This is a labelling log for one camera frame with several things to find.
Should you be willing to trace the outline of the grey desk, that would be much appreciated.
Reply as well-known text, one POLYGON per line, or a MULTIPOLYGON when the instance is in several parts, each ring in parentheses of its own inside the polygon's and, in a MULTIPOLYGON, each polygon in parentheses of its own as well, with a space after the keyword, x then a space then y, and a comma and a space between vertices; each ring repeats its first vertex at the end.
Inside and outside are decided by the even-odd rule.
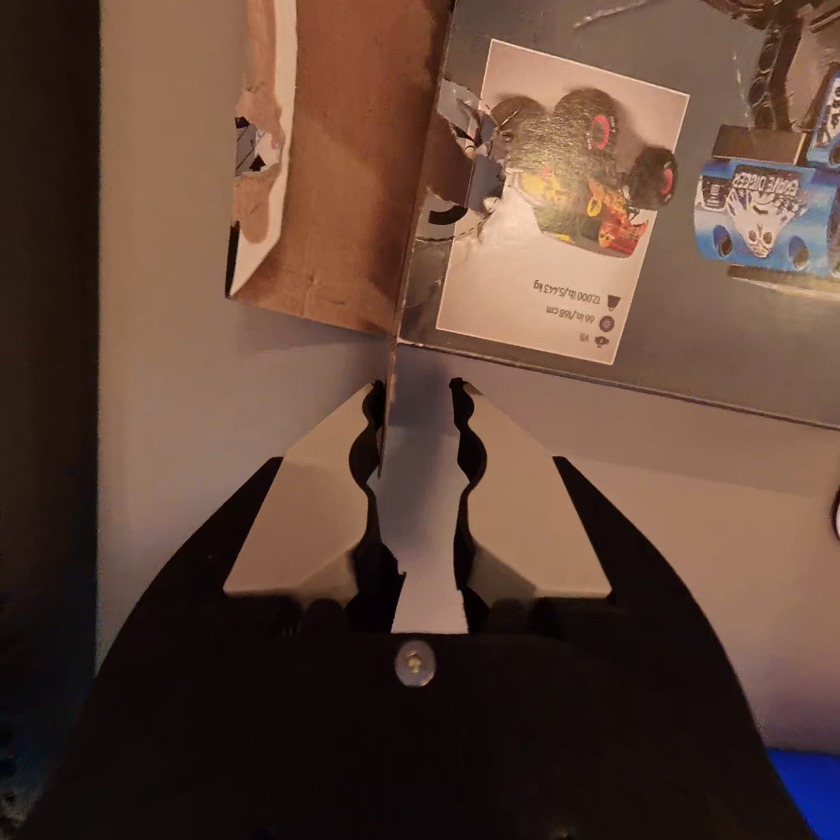
MULTIPOLYGON (((102 2, 99 665, 173 553, 383 376, 387 342, 224 297, 240 2, 102 2)), ((380 497, 394 629, 466 628, 449 381, 567 457, 706 612, 764 740, 838 752, 838 433, 402 349, 380 497)))

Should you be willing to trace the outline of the blue storage bin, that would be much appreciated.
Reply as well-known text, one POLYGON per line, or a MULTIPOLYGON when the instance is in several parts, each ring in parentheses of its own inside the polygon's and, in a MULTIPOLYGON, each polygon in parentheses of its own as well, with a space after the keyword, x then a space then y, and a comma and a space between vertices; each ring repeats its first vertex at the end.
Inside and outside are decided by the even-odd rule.
POLYGON ((817 838, 839 838, 839 757, 768 751, 770 761, 817 838))

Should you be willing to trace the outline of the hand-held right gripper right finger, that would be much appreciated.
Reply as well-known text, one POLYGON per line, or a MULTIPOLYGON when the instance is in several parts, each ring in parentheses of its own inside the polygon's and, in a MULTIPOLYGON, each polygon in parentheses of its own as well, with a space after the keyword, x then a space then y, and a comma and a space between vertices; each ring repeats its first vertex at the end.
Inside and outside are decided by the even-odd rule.
POLYGON ((458 430, 454 574, 471 634, 526 626, 538 602, 612 593, 553 457, 466 380, 449 383, 458 430))

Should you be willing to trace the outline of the black dotted mat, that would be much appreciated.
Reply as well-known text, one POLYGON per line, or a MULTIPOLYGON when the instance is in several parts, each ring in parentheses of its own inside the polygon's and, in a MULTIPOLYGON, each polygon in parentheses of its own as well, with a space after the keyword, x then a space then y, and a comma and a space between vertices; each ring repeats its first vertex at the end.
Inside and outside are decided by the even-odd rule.
POLYGON ((100 3, 1 2, 2 838, 96 646, 100 3))

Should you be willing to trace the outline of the dark toy truck box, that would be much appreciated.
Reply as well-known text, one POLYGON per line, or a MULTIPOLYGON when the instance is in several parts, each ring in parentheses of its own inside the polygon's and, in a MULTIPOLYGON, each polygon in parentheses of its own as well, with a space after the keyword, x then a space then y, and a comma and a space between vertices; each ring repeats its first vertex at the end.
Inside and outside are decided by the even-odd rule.
POLYGON ((838 2, 245 2, 226 297, 838 428, 838 2))

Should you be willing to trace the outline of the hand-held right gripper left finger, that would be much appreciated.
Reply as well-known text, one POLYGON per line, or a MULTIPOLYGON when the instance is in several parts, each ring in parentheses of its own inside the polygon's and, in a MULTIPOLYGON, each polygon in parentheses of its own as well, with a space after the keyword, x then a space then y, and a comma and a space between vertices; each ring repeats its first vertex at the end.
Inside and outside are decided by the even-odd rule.
POLYGON ((333 601, 353 630, 389 634, 404 584, 381 534, 385 384, 363 386, 282 458, 224 583, 233 597, 333 601))

